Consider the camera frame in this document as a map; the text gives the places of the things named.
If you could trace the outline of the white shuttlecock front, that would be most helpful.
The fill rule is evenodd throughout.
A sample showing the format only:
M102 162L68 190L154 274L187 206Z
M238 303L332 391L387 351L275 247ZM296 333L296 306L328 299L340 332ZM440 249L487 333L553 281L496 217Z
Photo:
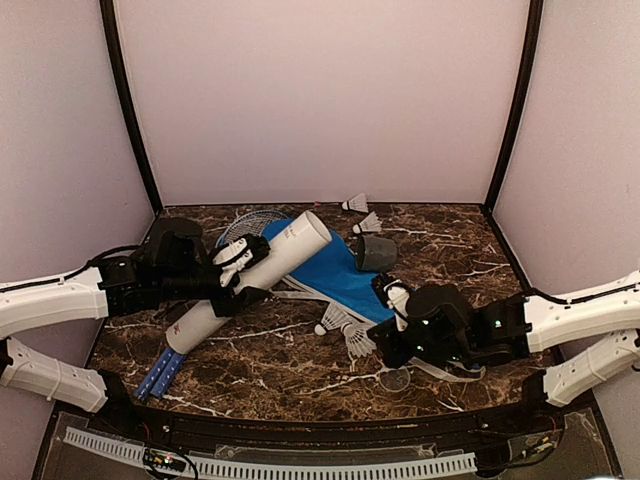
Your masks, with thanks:
M376 344L367 335L367 326L347 324L341 328L348 354L353 358L366 357L376 350Z

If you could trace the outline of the white shuttlecock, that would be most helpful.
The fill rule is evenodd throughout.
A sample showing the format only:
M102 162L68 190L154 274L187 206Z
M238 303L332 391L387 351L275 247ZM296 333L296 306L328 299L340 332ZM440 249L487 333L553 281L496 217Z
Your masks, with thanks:
M341 329L350 323L350 316L337 304L330 303L325 310L321 321L315 325L314 333L318 336L325 335L328 331Z
M367 326L347 324L341 328L348 354L353 358L366 357L376 350L376 344L367 335Z
M379 233L382 231L382 222L375 212L370 212L364 219L352 227L356 235L367 233Z

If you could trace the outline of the white shuttlecock tube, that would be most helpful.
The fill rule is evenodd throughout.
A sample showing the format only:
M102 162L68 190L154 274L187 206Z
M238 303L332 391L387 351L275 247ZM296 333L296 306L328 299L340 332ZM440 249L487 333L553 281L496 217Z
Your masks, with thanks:
M240 272L238 293L246 286L268 290L283 277L301 266L332 241L331 234L321 220L311 211L305 211L281 229L269 240L269 255L256 266ZM182 319L166 331L168 345L176 351L186 352L192 344L199 345L210 335L210 320Z

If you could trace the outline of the grey tube cap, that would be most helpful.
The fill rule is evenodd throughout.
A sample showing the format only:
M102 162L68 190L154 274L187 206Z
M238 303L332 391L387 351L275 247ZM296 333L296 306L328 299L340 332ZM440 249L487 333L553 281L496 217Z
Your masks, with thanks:
M355 249L355 264L359 271L389 272L397 261L396 243L387 238L360 236Z

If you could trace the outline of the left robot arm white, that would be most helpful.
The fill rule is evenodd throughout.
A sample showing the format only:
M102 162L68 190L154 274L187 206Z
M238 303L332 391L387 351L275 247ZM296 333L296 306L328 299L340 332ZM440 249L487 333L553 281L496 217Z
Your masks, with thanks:
M91 413L103 407L101 417L107 425L120 436L134 435L141 427L140 412L122 398L109 399L114 385L106 375L36 352L16 334L67 321L155 310L169 301L200 300L209 313L193 325L181 318L168 329L167 348L139 395L158 394L175 377L169 367L244 306L266 296L264 287L243 286L241 276L261 266L269 253L268 241L251 234L213 252L197 239L173 237L158 251L150 245L118 247L76 271L5 285L1 383Z

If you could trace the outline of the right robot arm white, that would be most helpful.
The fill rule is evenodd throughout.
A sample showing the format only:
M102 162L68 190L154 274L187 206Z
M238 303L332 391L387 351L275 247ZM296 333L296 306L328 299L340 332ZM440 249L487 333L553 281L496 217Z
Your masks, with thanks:
M559 296L531 288L480 308L453 285L413 289L379 274L372 289L392 313L368 333L389 368L410 361L440 369L498 366L598 337L573 358L525 380L522 403L510 413L521 434L547 420L549 405L564 407L639 360L637 271Z

